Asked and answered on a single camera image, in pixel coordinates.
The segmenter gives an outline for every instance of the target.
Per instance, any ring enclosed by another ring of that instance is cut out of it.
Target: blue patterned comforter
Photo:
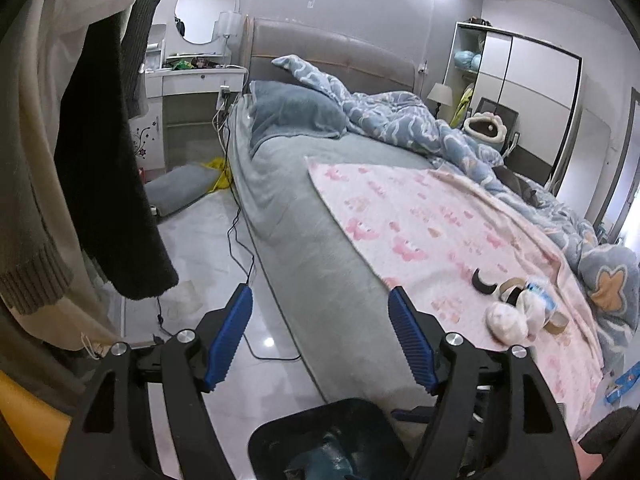
[[[350,132],[423,154],[436,165],[447,164],[541,228],[564,253],[591,306],[604,370],[616,365],[638,327],[640,270],[631,250],[598,245],[589,222],[534,182],[530,184],[538,190],[541,205],[527,205],[494,175],[492,167],[503,164],[500,154],[436,120],[418,96],[410,92],[352,94],[337,77],[298,56],[280,57],[273,63],[338,103],[350,120]]]

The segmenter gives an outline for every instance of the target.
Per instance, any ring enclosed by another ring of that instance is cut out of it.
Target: wardrobe
[[[480,54],[479,66],[456,63],[461,50]],[[491,104],[515,111],[510,134],[519,136],[505,164],[552,191],[561,185],[577,131],[581,79],[580,56],[558,46],[498,28],[456,24],[445,76],[454,105],[473,84],[467,114],[490,110]]]

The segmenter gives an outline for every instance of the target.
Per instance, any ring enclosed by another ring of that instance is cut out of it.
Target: white lampshade
[[[240,34],[242,27],[242,14],[239,12],[232,12],[231,10],[225,10],[220,12],[220,17],[214,27],[213,39],[217,38],[231,38]]]
[[[446,106],[453,106],[453,92],[450,87],[442,83],[436,83],[433,86],[427,99]]]

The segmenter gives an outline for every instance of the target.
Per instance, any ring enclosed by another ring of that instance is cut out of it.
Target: headboard
[[[351,92],[377,94],[414,91],[411,61],[349,36],[290,22],[247,17],[240,46],[240,63],[249,69],[249,81],[275,80],[296,84],[271,60],[297,54],[323,72],[339,78]]]

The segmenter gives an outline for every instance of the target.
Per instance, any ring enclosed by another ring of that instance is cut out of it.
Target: pink blanket
[[[311,179],[335,220],[373,272],[404,286],[416,308],[446,332],[479,348],[504,350],[486,328],[494,301],[471,285],[476,268],[487,283],[546,277],[570,323],[561,335],[543,330],[538,367],[577,438],[587,429],[602,374],[596,323],[560,249],[523,216],[464,176],[360,164],[310,161]]]

